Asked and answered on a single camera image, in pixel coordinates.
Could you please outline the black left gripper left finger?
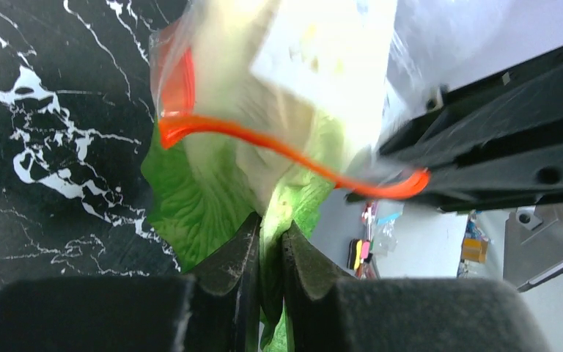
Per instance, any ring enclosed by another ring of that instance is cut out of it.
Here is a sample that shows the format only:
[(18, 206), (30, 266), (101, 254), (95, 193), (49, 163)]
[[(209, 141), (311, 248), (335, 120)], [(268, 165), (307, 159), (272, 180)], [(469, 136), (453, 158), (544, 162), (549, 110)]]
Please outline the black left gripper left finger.
[(0, 292), (0, 351), (255, 351), (258, 230), (179, 276), (71, 276)]

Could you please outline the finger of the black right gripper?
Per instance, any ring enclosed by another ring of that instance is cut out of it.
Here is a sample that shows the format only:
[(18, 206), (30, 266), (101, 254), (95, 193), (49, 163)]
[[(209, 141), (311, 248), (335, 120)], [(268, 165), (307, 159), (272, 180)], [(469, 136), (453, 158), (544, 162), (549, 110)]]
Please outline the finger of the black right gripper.
[(412, 203), (466, 212), (563, 202), (563, 46), (441, 97), (379, 149), (380, 161), (429, 170)]

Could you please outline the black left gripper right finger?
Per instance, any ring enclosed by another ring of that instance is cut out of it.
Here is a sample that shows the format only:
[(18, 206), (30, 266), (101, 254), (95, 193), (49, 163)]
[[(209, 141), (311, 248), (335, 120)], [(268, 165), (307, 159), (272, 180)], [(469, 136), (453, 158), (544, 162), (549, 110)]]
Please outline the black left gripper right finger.
[(356, 279), (292, 226), (281, 237), (291, 351), (548, 351), (519, 293), (490, 279)]

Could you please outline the green toy lettuce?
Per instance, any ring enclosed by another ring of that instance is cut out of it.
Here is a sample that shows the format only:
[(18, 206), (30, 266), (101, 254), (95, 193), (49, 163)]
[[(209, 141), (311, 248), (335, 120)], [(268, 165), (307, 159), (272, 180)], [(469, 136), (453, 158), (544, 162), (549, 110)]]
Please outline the green toy lettuce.
[[(299, 137), (307, 156), (328, 169), (346, 169), (358, 152), (346, 126), (321, 111), (308, 113), (306, 127), (275, 120), (273, 132)], [(288, 161), (220, 133), (195, 133), (168, 150), (160, 129), (153, 132), (141, 172), (151, 185), (154, 205), (147, 220), (176, 253), (183, 271), (194, 268), (228, 241), (251, 212), (262, 216), (260, 264), (268, 298), (281, 298), (281, 267), (271, 264), (273, 240), (294, 221), (311, 237), (320, 219), (319, 207), (334, 189), (330, 180)], [(280, 318), (267, 316), (260, 347), (287, 351), (284, 307)]]

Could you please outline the clear zip bag orange zipper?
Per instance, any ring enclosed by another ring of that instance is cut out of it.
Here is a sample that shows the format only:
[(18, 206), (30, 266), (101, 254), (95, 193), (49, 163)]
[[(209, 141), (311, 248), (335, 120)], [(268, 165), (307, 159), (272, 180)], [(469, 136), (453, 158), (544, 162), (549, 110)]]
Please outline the clear zip bag orange zipper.
[(150, 37), (160, 143), (241, 140), (369, 198), (408, 199), (427, 169), (381, 158), (395, 1), (189, 1)]

